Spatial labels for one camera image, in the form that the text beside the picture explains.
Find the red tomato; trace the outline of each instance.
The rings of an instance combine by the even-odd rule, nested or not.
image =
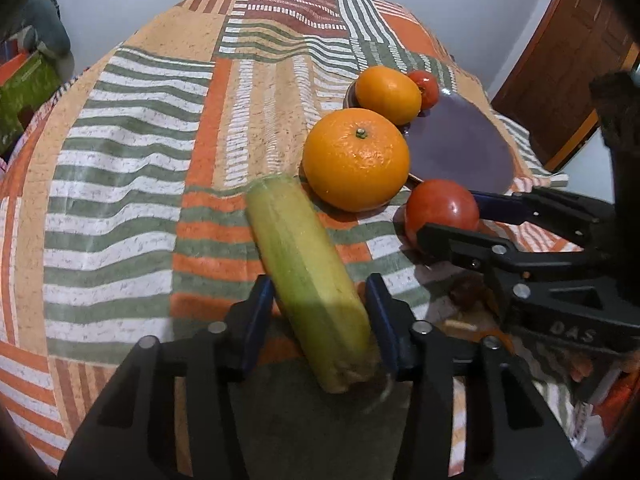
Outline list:
[[[415,246],[416,233],[427,223],[476,231],[479,220],[474,196],[452,180],[425,180],[411,192],[404,208],[404,230]]]
[[[413,70],[407,74],[409,79],[418,85],[422,94],[421,110],[428,110],[438,102],[440,97],[440,89],[438,81],[433,74],[424,70]]]

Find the zucchini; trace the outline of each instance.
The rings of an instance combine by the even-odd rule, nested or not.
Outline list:
[[[367,313],[300,183],[284,174],[254,181],[246,212],[278,306],[322,389],[368,380],[377,347]]]

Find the tablecloth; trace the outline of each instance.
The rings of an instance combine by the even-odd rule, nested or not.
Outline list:
[[[140,337],[189,336],[246,297],[263,272],[246,186],[297,174],[309,129],[375,64],[427,70],[475,104],[510,146],[511,190],[565,181],[437,38],[384,0],[184,0],[37,118],[0,188],[0,402],[51,468]],[[454,312],[446,292],[461,269],[421,264],[400,220],[408,194],[367,214],[316,207],[355,282],[380,272],[437,321]],[[575,248],[530,224],[484,229],[524,250]],[[408,386],[322,394],[279,318],[260,363],[232,396],[252,478],[390,478]],[[465,417],[453,387],[455,472]],[[566,387],[541,391],[574,431]]]

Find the green box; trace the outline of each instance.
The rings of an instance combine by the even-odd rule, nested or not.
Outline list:
[[[0,86],[0,153],[20,137],[24,131],[22,123],[28,123],[60,84],[54,68],[41,53],[35,52]]]

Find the purple plate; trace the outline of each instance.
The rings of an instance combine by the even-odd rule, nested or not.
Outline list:
[[[357,108],[354,85],[345,108]],[[509,145],[494,124],[455,92],[440,91],[438,103],[402,126],[411,153],[410,177],[453,180],[474,191],[504,193],[513,182]]]

